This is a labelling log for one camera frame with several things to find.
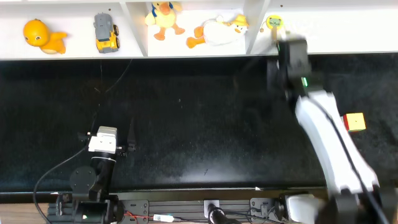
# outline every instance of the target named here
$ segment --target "black table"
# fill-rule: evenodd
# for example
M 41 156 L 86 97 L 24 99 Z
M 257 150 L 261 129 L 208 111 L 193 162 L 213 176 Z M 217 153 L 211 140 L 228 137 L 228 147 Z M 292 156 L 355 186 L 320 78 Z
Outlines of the black table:
M 255 60 L 237 73 L 253 59 L 137 59 L 107 93 L 130 60 L 0 62 L 0 192 L 31 192 L 80 150 L 77 133 L 94 118 L 125 140 L 132 117 L 139 148 L 118 160 L 113 191 L 324 186 L 307 136 L 267 91 L 266 58 Z M 398 54 L 310 60 L 341 114 L 364 113 L 367 130 L 351 136 L 379 181 L 396 180 Z M 89 163 L 85 152 L 39 190 L 68 190 L 70 172 Z

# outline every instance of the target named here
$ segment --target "green light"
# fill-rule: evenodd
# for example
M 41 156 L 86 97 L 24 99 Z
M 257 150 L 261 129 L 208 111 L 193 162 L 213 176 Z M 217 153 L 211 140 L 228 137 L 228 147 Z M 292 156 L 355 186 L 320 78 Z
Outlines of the green light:
M 307 79 L 305 77 L 301 78 L 301 81 L 303 82 L 304 87 L 308 86 Z

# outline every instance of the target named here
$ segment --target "yellow hat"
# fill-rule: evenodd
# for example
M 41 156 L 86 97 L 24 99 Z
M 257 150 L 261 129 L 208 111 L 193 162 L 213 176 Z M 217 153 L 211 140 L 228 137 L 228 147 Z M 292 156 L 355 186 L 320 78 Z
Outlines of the yellow hat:
M 246 22 L 246 17 L 242 14 L 236 16 L 235 20 L 231 22 L 232 24 L 236 24 L 238 26 L 249 26 L 248 22 Z

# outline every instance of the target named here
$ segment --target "orange duck plush toy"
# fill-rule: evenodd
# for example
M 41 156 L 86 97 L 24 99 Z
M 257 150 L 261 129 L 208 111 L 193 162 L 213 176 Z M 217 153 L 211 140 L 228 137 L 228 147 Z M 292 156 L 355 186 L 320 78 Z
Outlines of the orange duck plush toy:
M 67 37 L 64 32 L 51 32 L 50 29 L 40 20 L 29 21 L 24 27 L 26 42 L 40 49 L 46 54 L 64 54 L 66 48 L 62 39 Z

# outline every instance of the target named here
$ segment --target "plush toy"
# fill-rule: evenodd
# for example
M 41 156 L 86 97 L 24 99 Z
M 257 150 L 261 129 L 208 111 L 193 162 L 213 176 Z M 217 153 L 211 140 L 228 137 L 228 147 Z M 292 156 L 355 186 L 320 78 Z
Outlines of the plush toy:
M 187 46 L 192 49 L 198 44 L 224 45 L 244 36 L 249 24 L 244 15 L 238 15 L 234 21 L 225 22 L 222 16 L 206 21 L 194 30 L 195 37 L 187 39 Z
M 50 29 L 40 20 L 29 21 L 24 27 L 26 42 L 40 49 L 46 54 L 64 54 L 66 48 L 62 39 L 67 37 L 64 32 L 51 32 Z
M 173 28 L 176 35 L 183 34 L 185 29 L 180 28 L 176 25 L 175 21 L 177 16 L 174 10 L 180 12 L 182 6 L 178 2 L 153 2 L 152 11 L 145 18 L 145 23 L 148 26 L 158 25 L 160 27 L 159 33 L 155 34 L 154 37 L 158 40 L 165 39 L 165 32 L 167 28 Z

